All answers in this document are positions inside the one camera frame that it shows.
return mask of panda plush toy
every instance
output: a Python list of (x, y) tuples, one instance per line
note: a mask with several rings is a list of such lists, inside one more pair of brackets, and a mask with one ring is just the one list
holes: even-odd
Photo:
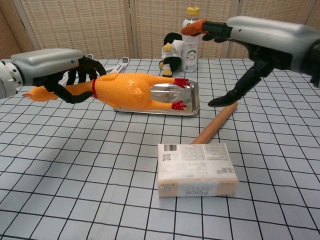
[(159, 62), (159, 68), (163, 70), (163, 77), (171, 78), (173, 72), (180, 68), (183, 48), (184, 42), (181, 34), (170, 32), (165, 36), (161, 51), (162, 61)]

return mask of rubber chicken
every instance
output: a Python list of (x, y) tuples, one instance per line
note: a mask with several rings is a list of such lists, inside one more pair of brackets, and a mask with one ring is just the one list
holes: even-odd
[[(156, 84), (175, 84), (181, 88), (190, 85), (186, 78), (155, 76), (147, 73), (113, 72), (91, 81), (67, 85), (65, 88), (73, 95), (91, 91), (92, 97), (113, 108), (132, 110), (184, 110), (187, 107), (187, 105), (182, 104), (183, 101), (165, 103), (151, 99), (151, 86)], [(53, 92), (47, 91), (43, 86), (33, 87), (29, 93), (25, 93), (22, 96), (36, 102), (58, 99), (58, 96)]]

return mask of stainless steel tray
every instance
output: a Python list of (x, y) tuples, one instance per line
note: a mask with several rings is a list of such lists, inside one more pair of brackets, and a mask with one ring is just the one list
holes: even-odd
[(187, 105), (184, 110), (165, 109), (165, 110), (132, 110), (123, 108), (114, 108), (119, 112), (144, 113), (144, 114), (162, 114), (162, 115), (178, 115), (193, 116), (196, 115), (200, 108), (199, 88), (198, 84), (190, 81), (190, 86), (184, 88), (171, 83), (157, 84), (151, 87), (151, 98), (155, 101), (172, 103), (183, 101)]

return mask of white bottle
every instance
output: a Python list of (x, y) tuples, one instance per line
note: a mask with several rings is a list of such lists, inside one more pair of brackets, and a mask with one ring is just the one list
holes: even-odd
[[(187, 17), (182, 23), (182, 28), (198, 21), (199, 11), (200, 9), (198, 7), (188, 7), (186, 9)], [(182, 35), (182, 40), (183, 51), (180, 68), (185, 73), (193, 73), (197, 70), (198, 67), (198, 46), (200, 42), (199, 37)]]

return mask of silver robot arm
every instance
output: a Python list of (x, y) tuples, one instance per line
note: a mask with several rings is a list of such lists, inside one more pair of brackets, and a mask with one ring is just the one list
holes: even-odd
[(59, 81), (68, 71), (68, 82), (72, 85), (78, 72), (79, 83), (105, 75), (106, 70), (98, 62), (85, 57), (76, 49), (51, 48), (14, 54), (10, 61), (0, 62), (0, 99), (12, 97), (21, 86), (44, 86), (67, 103), (80, 103), (89, 98), (92, 92), (72, 95)]
[(238, 80), (233, 90), (209, 102), (223, 107), (241, 99), (273, 69), (291, 70), (311, 76), (319, 88), (320, 31), (290, 22), (249, 16), (235, 16), (226, 22), (200, 20), (182, 29), (182, 34), (204, 34), (204, 41), (235, 42), (247, 48), (253, 66)]

